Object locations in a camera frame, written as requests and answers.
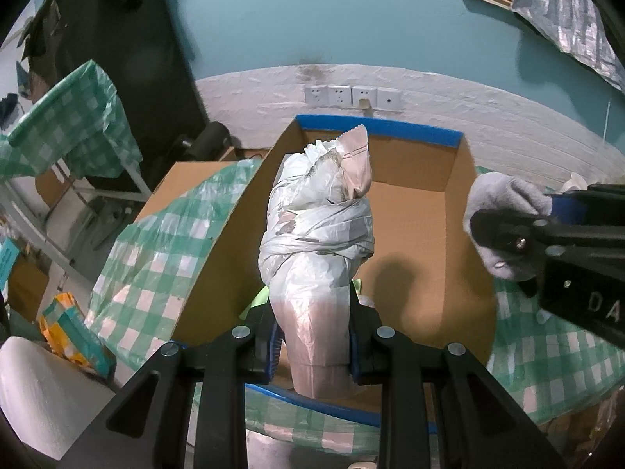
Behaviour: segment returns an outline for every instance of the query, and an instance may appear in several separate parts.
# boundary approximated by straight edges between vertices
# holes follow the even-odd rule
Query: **plastic-wrapped package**
[[[259,269],[289,351],[295,390],[348,396],[349,284],[373,255],[363,125],[286,156],[271,191]]]

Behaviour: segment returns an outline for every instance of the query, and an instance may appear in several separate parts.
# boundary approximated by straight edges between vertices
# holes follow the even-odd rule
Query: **white curved object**
[[[0,407],[21,441],[60,460],[113,397],[73,363],[20,337],[0,347]]]

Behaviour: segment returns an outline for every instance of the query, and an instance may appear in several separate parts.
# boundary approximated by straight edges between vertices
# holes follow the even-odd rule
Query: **wall socket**
[[[401,98],[401,90],[393,88],[377,89],[377,107],[385,111],[403,111],[404,103]]]
[[[327,107],[327,86],[304,86],[304,101],[309,106]]]
[[[377,106],[377,88],[371,86],[352,86],[352,107],[375,109]]]
[[[327,103],[331,107],[352,107],[351,86],[328,86]]]

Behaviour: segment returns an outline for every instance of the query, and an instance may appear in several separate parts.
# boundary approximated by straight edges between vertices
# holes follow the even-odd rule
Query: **silver bolt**
[[[454,356],[462,356],[467,352],[465,347],[460,342],[452,342],[447,346],[447,350]]]
[[[562,245],[552,245],[551,247],[547,247],[545,249],[545,254],[547,254],[550,258],[558,258],[564,254],[565,251],[566,249],[562,247]]]
[[[167,342],[161,346],[161,354],[163,356],[174,356],[178,352],[178,344],[175,342]]]
[[[376,333],[380,338],[392,338],[395,335],[395,330],[390,326],[380,326]]]
[[[232,329],[232,336],[234,338],[245,338],[250,333],[252,333],[251,330],[247,326],[244,326],[243,324],[240,326],[235,326]]]

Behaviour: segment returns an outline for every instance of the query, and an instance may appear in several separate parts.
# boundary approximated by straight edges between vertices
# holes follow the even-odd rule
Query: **floor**
[[[83,207],[82,201],[70,191],[49,218],[48,235],[60,247],[65,249],[70,244],[73,223]],[[83,312],[87,312],[91,291],[73,283],[70,279],[64,279],[63,270],[54,263],[51,265],[49,278],[40,312],[49,305],[59,291],[73,293],[80,308]],[[132,374],[132,369],[123,363],[118,363],[114,378],[115,385],[122,387]],[[347,469],[350,464],[360,462],[345,455],[295,446],[292,443],[277,441],[255,432],[249,431],[247,437],[249,469]],[[192,454],[192,448],[189,449],[189,454]],[[185,469],[193,467],[192,460],[192,456],[187,457]]]

